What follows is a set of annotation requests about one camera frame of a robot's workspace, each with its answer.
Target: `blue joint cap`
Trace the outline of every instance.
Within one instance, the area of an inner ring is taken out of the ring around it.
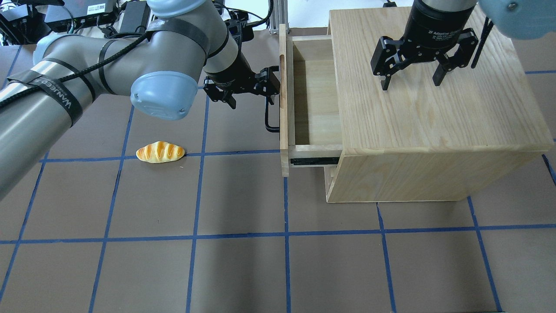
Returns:
[[[39,42],[37,42],[37,48],[33,52],[33,64],[37,65],[37,63],[39,63],[44,58],[44,54],[46,53],[46,50],[48,49],[48,47],[50,47],[51,44],[54,43],[54,41],[67,36],[80,36],[80,35],[75,33],[68,33],[68,34],[53,33],[39,40]]]
[[[170,18],[193,11],[206,0],[147,0],[154,15]]]
[[[183,119],[195,95],[197,81],[180,72],[148,73],[131,85],[131,103],[139,111],[163,120]]]

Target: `wooden cabinet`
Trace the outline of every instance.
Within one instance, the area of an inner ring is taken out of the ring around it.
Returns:
[[[436,63],[371,71],[382,35],[410,8],[330,11],[327,36],[280,32],[280,150],[290,167],[325,168],[328,202],[460,200],[552,147],[510,39],[493,30],[476,69],[435,87]],[[479,8],[469,20],[480,34]]]

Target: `white label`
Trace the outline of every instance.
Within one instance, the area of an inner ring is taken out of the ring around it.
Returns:
[[[96,13],[104,13],[106,8],[106,4],[94,4],[92,6],[87,7],[87,15],[89,14],[96,14]]]

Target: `croissant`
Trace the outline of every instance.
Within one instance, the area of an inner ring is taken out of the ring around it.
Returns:
[[[139,149],[135,155],[144,162],[164,163],[181,159],[185,155],[185,149],[165,141],[157,141]]]

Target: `black band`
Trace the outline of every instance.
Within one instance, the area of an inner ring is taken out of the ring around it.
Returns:
[[[205,52],[205,56],[209,55],[209,38],[197,26],[182,19],[171,18],[167,20],[156,19],[151,22],[147,28],[148,32],[170,31],[188,37],[195,41]]]
[[[222,46],[216,49],[213,53],[209,54],[207,58],[212,58],[220,53],[220,51],[224,50],[224,47],[226,47],[226,45],[228,44],[228,39],[230,39],[230,32],[226,32],[226,39],[224,39],[224,43],[222,44]]]
[[[56,100],[68,113],[71,118],[71,125],[74,126],[83,115],[83,108],[75,96],[59,80],[48,77],[44,74],[32,70],[21,72],[8,77],[10,82],[20,82],[24,85],[34,85],[40,87],[45,94]]]
[[[108,51],[108,48],[114,42],[116,42],[116,40],[112,39],[105,43],[105,45],[102,47],[101,53],[98,55],[98,63],[104,61],[106,57],[106,51]],[[106,91],[110,92],[112,95],[115,95],[116,93],[110,88],[110,86],[108,86],[108,82],[106,81],[106,76],[104,75],[104,66],[101,66],[98,69],[98,75],[101,79],[101,84],[106,89]]]
[[[58,60],[57,58],[53,58],[53,57],[47,57],[42,59],[43,61],[50,61],[50,62],[54,62],[54,63],[58,63],[61,66],[67,68],[68,70],[77,73],[79,70],[76,69],[75,67],[73,67],[71,64],[68,64],[62,60]],[[81,80],[85,83],[85,85],[87,85],[87,88],[89,88],[89,91],[91,92],[91,96],[93,97],[93,101],[97,98],[96,93],[95,93],[95,89],[93,88],[93,85],[91,84],[90,80],[88,80],[85,76],[80,76],[79,78],[81,78]]]

